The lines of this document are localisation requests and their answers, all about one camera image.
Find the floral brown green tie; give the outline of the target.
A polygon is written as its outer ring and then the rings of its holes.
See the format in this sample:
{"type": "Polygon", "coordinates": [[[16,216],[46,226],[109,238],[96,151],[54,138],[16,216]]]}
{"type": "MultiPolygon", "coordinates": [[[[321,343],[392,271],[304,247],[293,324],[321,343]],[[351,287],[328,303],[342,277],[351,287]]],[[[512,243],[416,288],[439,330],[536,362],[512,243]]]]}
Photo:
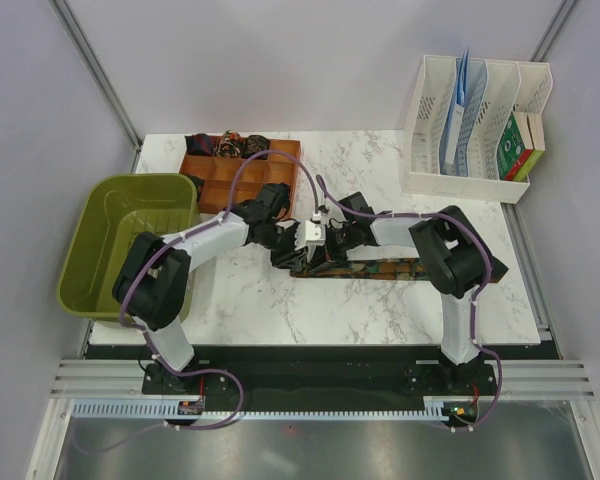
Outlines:
{"type": "Polygon", "coordinates": [[[295,278],[429,281],[429,270],[419,258],[303,262],[289,268],[295,278]]]}

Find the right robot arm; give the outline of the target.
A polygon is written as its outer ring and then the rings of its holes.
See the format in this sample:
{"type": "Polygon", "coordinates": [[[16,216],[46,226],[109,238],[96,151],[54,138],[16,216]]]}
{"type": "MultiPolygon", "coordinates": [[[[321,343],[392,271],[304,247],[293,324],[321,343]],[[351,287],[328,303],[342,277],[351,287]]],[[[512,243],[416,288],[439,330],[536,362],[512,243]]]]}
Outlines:
{"type": "Polygon", "coordinates": [[[336,205],[345,221],[327,229],[325,246],[315,255],[335,263],[361,246],[415,248],[429,282],[441,294],[441,351],[449,362],[438,368],[438,381],[449,393],[463,392],[474,381],[469,363],[480,355],[477,296],[491,281],[497,259],[455,205],[434,214],[375,213],[360,192],[336,205]]]}

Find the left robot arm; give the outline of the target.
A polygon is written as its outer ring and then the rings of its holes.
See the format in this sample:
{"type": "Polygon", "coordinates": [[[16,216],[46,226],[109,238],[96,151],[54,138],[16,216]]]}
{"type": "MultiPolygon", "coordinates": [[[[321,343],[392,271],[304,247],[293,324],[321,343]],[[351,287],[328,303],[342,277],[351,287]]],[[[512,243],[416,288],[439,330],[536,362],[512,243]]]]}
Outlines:
{"type": "Polygon", "coordinates": [[[249,244],[267,249],[275,268],[300,271],[306,263],[306,252],[296,248],[299,223],[288,227],[281,223],[290,194],[287,184],[267,183],[255,198],[234,204],[193,228],[164,237],[144,232],[134,240],[112,294],[121,313],[132,317],[166,367],[165,382],[176,392],[191,392],[200,378],[198,367],[191,363],[194,348],[179,318],[195,269],[249,244]]]}

